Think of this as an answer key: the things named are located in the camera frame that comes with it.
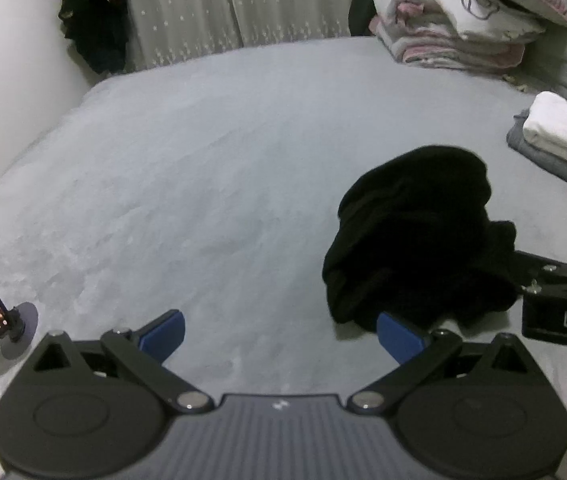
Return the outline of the black garment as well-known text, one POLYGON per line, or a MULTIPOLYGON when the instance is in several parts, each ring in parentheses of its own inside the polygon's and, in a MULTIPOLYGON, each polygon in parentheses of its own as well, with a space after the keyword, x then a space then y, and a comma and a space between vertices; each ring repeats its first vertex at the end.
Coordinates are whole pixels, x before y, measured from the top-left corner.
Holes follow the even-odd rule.
POLYGON ((323 261, 332 320, 373 332, 387 312, 432 330, 509 310, 517 230, 489 219, 491 196, 485 162, 454 146, 422 146, 361 176, 323 261))

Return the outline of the black clothes hanging in corner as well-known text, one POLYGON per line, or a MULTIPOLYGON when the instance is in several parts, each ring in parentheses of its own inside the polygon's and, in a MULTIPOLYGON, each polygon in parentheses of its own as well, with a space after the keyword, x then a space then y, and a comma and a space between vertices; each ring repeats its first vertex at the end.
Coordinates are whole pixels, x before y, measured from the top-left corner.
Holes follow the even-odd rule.
POLYGON ((129 40, 128 0, 61 0, 64 37, 98 75, 123 72, 129 40))

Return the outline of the folded grey garment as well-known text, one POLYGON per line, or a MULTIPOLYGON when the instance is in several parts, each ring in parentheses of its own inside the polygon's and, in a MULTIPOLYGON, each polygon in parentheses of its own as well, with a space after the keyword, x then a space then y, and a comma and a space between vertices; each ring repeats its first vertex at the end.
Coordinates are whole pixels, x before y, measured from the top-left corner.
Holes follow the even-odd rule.
POLYGON ((567 161, 535 148, 524 139, 522 128, 527 116, 529 110, 523 110, 515 115, 515 124, 507 133, 507 144, 541 169, 567 182, 567 161))

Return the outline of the round grey phone stand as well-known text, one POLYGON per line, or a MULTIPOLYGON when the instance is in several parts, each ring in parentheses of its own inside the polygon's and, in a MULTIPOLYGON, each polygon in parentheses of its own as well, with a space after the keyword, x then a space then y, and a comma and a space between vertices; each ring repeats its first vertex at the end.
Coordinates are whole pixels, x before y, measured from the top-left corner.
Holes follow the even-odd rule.
POLYGON ((22 356, 32 343, 38 326, 38 310, 31 302, 22 302, 8 312, 9 330, 0 340, 1 355, 13 361, 22 356))

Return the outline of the folded white garment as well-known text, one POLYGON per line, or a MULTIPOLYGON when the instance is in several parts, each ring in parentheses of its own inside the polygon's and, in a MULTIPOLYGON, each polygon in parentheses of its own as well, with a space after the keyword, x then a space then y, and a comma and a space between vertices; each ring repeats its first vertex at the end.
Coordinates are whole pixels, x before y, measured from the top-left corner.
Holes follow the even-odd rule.
POLYGON ((528 144, 567 161, 567 100, 556 93, 538 93, 523 124, 528 144))

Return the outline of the grey bed sheet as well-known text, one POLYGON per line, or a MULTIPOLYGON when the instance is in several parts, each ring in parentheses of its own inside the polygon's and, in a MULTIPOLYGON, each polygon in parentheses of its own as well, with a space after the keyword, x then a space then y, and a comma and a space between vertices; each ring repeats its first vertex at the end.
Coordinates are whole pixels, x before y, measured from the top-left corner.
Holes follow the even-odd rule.
POLYGON ((567 262, 567 184, 507 147, 531 97, 394 63, 372 38, 243 49, 112 78, 0 178, 0 296, 92 339, 184 312, 203 390, 347 394, 393 367, 321 279, 365 172, 428 144, 486 162, 489 215, 567 262))

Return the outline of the folded pink white quilt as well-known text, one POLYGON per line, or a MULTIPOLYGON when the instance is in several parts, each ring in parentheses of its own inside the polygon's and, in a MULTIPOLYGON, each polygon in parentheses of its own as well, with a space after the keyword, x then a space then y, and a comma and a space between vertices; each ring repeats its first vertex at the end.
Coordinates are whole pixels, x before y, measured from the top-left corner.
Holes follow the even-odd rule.
POLYGON ((519 66, 546 27, 497 0, 372 0, 370 22, 398 63, 500 73, 519 66))

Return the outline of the black item behind quilt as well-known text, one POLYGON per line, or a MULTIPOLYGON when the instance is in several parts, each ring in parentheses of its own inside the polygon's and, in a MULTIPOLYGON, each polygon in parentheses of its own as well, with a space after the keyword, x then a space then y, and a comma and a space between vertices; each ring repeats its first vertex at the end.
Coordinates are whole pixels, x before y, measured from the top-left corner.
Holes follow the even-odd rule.
POLYGON ((372 36, 370 23, 377 15, 373 0, 352 0, 349 6, 349 35, 352 37, 372 36))

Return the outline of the grey dotted curtain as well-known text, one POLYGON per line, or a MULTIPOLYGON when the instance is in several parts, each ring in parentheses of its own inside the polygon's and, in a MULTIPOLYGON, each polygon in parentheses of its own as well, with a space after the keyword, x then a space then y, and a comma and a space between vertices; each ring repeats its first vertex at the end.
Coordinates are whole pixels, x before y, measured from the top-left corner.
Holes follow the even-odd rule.
POLYGON ((352 0, 128 0, 130 62, 149 70, 246 47, 347 35, 352 0))

